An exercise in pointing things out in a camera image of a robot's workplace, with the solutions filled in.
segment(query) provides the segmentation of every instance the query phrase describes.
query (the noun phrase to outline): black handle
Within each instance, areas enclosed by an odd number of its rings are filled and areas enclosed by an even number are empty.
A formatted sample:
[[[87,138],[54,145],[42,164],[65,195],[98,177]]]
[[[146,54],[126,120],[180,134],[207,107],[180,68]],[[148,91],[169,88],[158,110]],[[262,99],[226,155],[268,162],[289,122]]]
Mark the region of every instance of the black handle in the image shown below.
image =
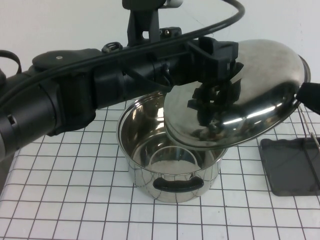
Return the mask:
[[[308,109],[320,115],[320,83],[304,82],[296,99],[303,103]]]
[[[168,193],[187,193],[204,186],[205,182],[198,176],[194,176],[187,181],[167,181],[162,177],[158,177],[153,182],[153,187],[160,191]]]

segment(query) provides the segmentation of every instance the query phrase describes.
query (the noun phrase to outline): white table surface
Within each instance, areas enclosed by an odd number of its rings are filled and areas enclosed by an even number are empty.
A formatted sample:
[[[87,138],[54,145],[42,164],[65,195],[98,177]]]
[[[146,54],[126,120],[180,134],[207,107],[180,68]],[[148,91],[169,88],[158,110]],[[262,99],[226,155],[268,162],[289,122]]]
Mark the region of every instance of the white table surface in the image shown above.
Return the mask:
[[[85,129],[42,137],[16,155],[0,198],[0,239],[320,239],[319,198],[273,195],[258,152],[263,138],[303,137],[297,112],[230,148],[203,196],[167,204],[130,179],[115,134],[124,108],[98,110]],[[306,115],[320,134],[320,116]]]

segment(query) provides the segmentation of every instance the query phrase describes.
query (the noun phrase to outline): pot lid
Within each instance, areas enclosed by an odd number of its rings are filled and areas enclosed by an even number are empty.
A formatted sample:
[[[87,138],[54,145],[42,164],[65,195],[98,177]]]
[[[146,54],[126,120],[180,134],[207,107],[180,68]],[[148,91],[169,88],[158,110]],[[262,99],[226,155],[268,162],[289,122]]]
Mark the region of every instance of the pot lid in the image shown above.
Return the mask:
[[[166,95],[165,129],[178,145],[194,150],[238,145],[269,131],[297,108],[295,94],[310,81],[307,63],[271,40],[241,41],[238,47],[237,62],[244,66],[228,83],[208,91],[192,82]],[[193,98],[195,90],[214,98],[203,103]]]

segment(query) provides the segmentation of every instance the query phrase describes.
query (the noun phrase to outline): black robotic arm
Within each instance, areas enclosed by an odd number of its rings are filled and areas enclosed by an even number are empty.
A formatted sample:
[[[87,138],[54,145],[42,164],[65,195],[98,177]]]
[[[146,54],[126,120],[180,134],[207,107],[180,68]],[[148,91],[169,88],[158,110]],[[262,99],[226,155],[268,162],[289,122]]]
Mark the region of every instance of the black robotic arm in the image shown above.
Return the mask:
[[[243,6],[225,0],[239,10],[236,17],[182,35],[178,27],[159,29],[158,8],[169,2],[122,1],[131,10],[128,47],[112,42],[102,51],[51,51],[35,57],[28,71],[7,79],[2,73],[0,161],[43,135],[86,127],[96,109],[155,91],[169,92],[175,85],[212,85],[234,76],[238,43],[203,36],[238,21]],[[142,37],[144,31],[149,39]]]

